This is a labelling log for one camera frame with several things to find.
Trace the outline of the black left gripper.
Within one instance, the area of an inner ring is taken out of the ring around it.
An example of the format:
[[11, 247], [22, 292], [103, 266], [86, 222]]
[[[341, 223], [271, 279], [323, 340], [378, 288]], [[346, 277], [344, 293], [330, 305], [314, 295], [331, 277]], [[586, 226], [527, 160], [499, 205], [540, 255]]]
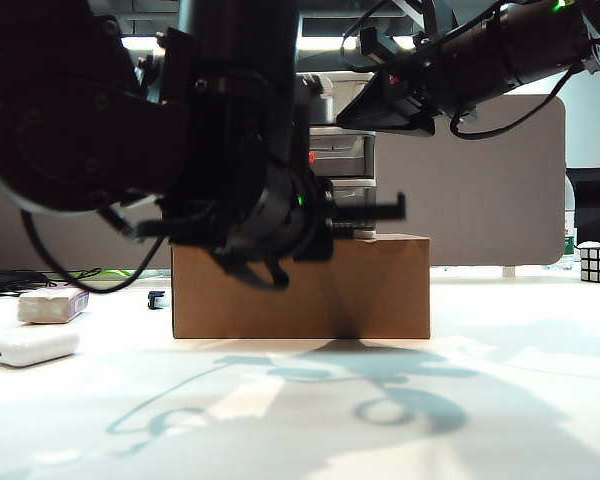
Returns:
[[406, 196], [394, 203], [344, 206], [334, 204], [329, 180], [299, 169], [269, 164], [264, 184], [252, 199], [240, 198], [229, 218], [226, 236], [210, 248], [225, 263], [277, 262], [291, 257], [299, 262], [329, 260], [334, 237], [374, 237], [370, 224], [334, 223], [406, 219]]

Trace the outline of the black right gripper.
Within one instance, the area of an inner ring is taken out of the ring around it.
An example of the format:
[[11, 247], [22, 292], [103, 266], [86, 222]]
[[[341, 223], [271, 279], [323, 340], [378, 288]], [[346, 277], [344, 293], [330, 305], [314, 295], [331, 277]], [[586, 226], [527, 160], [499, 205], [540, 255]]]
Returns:
[[480, 102], [480, 31], [455, 30], [412, 51], [383, 38], [378, 72], [337, 115], [345, 129], [415, 137], [435, 134], [433, 117], [462, 116]]

